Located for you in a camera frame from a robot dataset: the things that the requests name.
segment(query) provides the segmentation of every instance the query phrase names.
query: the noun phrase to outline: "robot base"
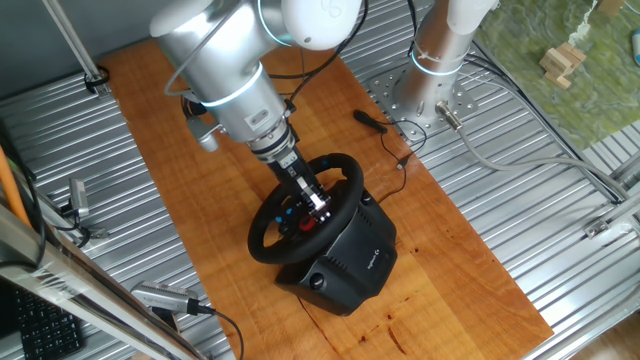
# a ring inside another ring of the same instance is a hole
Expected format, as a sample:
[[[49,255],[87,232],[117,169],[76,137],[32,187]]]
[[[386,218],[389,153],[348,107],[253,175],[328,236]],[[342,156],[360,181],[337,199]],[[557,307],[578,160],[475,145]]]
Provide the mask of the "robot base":
[[[425,114],[417,117],[415,111],[409,111],[397,105],[393,95],[395,93],[394,89],[400,76],[406,72],[408,67],[409,64],[403,65],[369,80],[367,89],[371,98],[378,104],[390,121],[411,120],[424,126],[427,133],[448,127],[444,118],[437,116],[435,111],[433,116],[428,116],[425,110]],[[478,104],[459,82],[456,82],[453,86],[453,99],[454,102],[449,104],[449,107],[461,119],[478,111]],[[400,135],[410,142],[420,141],[423,138],[422,131],[416,129],[412,124],[401,123],[396,128]]]

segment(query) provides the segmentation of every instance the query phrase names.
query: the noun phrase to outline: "wooden table surface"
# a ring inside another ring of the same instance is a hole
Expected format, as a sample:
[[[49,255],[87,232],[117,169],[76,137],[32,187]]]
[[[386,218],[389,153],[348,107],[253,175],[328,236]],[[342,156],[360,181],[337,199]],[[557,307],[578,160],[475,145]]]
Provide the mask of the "wooden table surface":
[[[305,52],[306,68],[327,56]],[[299,61],[296,49],[263,59],[271,73],[298,73]],[[155,42],[124,49],[102,64],[111,71],[115,97],[209,299],[243,332],[245,358],[516,359],[552,335],[415,158],[406,189],[383,204],[398,230],[398,260],[379,296],[338,317],[279,289],[279,267],[253,260],[246,240],[253,215],[277,184],[269,169],[244,144],[223,135],[215,153],[200,148],[179,99],[163,94],[173,68]],[[297,81],[276,85],[288,92]],[[296,105],[291,121],[307,160],[331,152],[355,157],[376,198],[402,183],[379,135],[352,118],[354,109],[384,116],[344,63],[335,61],[311,81]],[[385,139],[396,154],[408,154],[395,132]],[[222,326],[239,355],[237,334]]]

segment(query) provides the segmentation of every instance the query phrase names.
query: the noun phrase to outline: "red button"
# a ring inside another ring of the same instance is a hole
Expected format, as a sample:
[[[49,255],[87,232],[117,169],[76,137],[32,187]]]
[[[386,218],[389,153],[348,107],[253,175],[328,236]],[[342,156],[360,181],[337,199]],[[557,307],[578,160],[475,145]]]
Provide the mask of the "red button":
[[[311,215],[307,215],[300,220],[300,230],[309,231],[313,229],[316,225],[316,219],[312,218]]]

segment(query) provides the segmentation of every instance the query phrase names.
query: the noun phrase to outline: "steering wheel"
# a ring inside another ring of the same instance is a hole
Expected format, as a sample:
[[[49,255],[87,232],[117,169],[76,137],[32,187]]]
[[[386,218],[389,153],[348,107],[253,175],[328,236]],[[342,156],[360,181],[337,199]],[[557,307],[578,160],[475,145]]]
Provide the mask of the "steering wheel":
[[[311,160],[309,166],[314,174],[341,169],[347,178],[346,189],[340,192],[340,199],[332,199],[329,205],[331,217],[295,239],[285,235],[275,244],[265,247],[264,235],[267,228],[275,221],[274,214],[285,212],[282,203],[289,196],[282,184],[279,184],[264,200],[249,229],[249,253],[257,261],[265,264],[292,264],[308,259],[335,240],[351,221],[364,191],[364,175],[358,162],[346,154],[329,154]]]

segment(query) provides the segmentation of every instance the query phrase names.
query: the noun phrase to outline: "keyboard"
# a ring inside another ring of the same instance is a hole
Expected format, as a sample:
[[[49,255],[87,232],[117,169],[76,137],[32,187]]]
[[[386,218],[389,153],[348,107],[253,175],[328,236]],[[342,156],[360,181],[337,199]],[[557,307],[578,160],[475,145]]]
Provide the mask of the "keyboard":
[[[80,351],[79,319],[22,289],[14,290],[25,360],[56,360]]]

